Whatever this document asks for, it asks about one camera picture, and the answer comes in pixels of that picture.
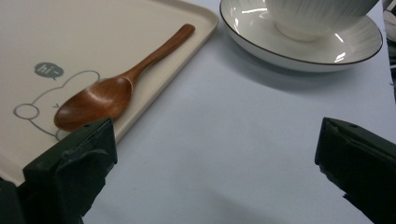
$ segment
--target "cream tray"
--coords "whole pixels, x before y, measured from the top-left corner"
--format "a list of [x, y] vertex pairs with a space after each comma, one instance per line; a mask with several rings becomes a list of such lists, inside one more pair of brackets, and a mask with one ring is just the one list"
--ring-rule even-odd
[[67, 135], [53, 124], [63, 102], [130, 69], [184, 23], [195, 26], [194, 35], [142, 74], [114, 123], [117, 141], [214, 32], [217, 15], [178, 0], [2, 3], [0, 176], [23, 182], [22, 168]]

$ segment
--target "black object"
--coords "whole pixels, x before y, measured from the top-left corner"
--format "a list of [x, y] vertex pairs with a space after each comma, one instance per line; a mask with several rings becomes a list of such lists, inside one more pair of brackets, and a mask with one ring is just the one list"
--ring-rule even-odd
[[82, 223], [116, 163], [111, 119], [79, 128], [25, 166], [20, 186], [0, 181], [0, 223]]
[[374, 223], [396, 223], [396, 145], [355, 124], [324, 118], [315, 164]]

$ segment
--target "speech bubble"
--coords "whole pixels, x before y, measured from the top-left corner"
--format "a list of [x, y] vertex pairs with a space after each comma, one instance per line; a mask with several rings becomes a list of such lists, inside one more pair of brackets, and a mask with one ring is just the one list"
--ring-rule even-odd
[[55, 63], [38, 63], [35, 66], [35, 73], [41, 77], [51, 77], [56, 80], [56, 77], [64, 74], [64, 70]]

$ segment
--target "table surface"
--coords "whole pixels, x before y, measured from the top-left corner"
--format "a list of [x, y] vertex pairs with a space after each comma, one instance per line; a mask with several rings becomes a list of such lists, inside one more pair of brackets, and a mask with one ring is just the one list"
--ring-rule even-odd
[[[219, 0], [190, 2], [219, 15]], [[385, 32], [380, 4], [369, 15]], [[372, 223], [314, 157], [324, 117], [396, 143], [391, 81], [386, 45], [346, 71], [299, 73], [246, 53], [219, 16], [118, 143], [119, 162], [84, 222]]]

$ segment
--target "white plate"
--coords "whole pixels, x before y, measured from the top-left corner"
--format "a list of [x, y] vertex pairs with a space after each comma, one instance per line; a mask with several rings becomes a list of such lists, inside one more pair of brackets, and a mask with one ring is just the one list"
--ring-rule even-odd
[[383, 44], [381, 32], [368, 17], [341, 33], [303, 42], [276, 29], [262, 0], [222, 0], [220, 14], [239, 46], [268, 63], [292, 70], [348, 69], [375, 56]]

